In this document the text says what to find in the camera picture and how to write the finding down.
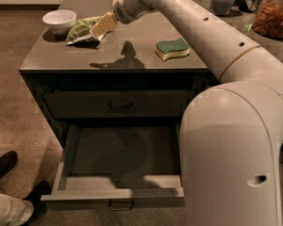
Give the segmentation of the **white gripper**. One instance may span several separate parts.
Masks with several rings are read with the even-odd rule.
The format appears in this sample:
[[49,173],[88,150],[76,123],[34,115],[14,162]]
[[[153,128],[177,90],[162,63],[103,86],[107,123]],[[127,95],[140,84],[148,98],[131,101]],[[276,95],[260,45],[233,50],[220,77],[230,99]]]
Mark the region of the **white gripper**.
[[111,12],[106,13],[98,24],[91,28],[90,33],[94,38],[113,30],[117,25],[117,20],[122,24],[130,24],[141,16],[155,11],[142,0],[114,0],[112,10],[114,14]]

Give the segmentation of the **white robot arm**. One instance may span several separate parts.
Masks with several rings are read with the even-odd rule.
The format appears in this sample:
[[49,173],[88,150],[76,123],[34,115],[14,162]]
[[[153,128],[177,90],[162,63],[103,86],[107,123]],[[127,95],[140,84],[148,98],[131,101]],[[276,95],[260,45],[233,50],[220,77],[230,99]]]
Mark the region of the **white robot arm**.
[[219,80],[179,134],[188,226],[283,226],[283,63],[192,0],[114,0],[94,36],[161,12]]

